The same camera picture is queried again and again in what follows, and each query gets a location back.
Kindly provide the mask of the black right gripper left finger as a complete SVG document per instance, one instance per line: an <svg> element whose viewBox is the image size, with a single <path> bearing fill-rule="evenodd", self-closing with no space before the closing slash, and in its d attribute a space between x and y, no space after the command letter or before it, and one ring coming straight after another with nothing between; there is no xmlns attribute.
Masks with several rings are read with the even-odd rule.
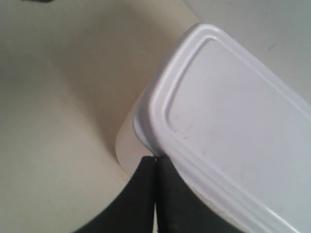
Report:
<svg viewBox="0 0 311 233"><path fill-rule="evenodd" d="M151 233L154 225L156 158L144 156L128 184L77 233Z"/></svg>

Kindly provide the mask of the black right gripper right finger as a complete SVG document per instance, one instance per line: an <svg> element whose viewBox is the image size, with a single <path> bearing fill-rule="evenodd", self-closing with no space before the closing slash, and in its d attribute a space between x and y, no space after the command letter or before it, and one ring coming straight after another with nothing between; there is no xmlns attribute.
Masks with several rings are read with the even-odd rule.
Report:
<svg viewBox="0 0 311 233"><path fill-rule="evenodd" d="M155 206L160 233L240 233L187 186L168 156L156 158Z"/></svg>

